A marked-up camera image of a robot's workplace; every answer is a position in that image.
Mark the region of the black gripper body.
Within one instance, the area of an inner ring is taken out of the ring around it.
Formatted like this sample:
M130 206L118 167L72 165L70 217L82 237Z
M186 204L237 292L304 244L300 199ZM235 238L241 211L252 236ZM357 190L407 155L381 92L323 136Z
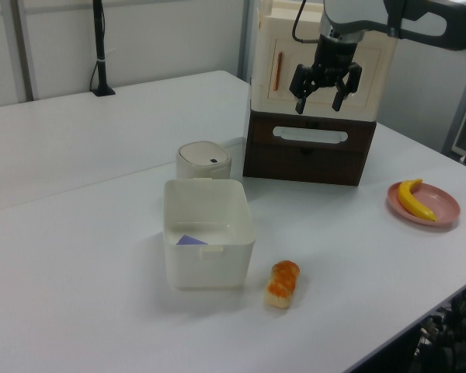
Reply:
M346 82L347 71L353 61L357 43L343 43L330 37L320 36L315 52L315 81L319 88L335 87L338 76Z

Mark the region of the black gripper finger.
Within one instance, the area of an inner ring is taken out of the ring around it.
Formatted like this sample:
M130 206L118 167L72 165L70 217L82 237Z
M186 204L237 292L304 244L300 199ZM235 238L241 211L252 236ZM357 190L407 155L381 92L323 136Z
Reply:
M338 76L335 81L336 94L332 103L334 111L340 111L343 101L350 93L355 93L358 90L362 68L356 62L349 65L346 77L346 82L343 81L343 76Z
M297 100L295 111L298 114L304 112L307 98L319 89L319 84L315 81L314 72L313 67L299 64L290 83L289 90Z

